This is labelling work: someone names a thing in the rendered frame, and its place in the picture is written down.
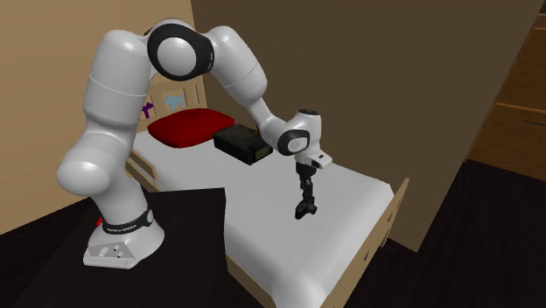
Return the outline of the red pillow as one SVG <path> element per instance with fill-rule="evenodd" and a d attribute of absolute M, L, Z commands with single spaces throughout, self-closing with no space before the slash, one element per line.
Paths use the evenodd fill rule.
<path fill-rule="evenodd" d="M 181 149 L 207 142 L 234 124 L 232 117 L 210 108 L 189 108 L 156 120 L 147 130 L 161 144 Z"/>

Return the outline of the brown wooden dresser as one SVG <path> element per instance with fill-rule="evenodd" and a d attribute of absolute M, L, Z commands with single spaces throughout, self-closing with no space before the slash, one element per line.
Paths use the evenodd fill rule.
<path fill-rule="evenodd" d="M 546 11 L 537 15 L 468 158 L 546 181 Z"/>

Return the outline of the black robot stand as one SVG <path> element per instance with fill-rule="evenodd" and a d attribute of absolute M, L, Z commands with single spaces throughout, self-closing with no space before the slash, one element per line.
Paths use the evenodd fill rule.
<path fill-rule="evenodd" d="M 0 308 L 263 308 L 228 273 L 223 189 L 146 198 L 165 237 L 132 269 L 83 264 L 91 199 L 0 235 Z"/>

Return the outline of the thick black book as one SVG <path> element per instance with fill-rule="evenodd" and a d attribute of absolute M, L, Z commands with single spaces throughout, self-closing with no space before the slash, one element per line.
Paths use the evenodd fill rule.
<path fill-rule="evenodd" d="M 234 124 L 213 133 L 216 149 L 236 158 L 246 165 L 253 165 L 273 152 L 273 148 L 260 133 L 241 124 Z"/>

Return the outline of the wooden bed with white mattress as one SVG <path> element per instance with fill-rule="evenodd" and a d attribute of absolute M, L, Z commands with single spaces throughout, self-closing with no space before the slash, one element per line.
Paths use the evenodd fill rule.
<path fill-rule="evenodd" d="M 331 164 L 312 179 L 318 211 L 297 219 L 293 158 L 272 153 L 247 165 L 212 142 L 173 149 L 147 130 L 205 106 L 201 80 L 153 83 L 128 171 L 150 191 L 224 189 L 228 271 L 264 308 L 344 308 L 388 239 L 404 189 Z"/>

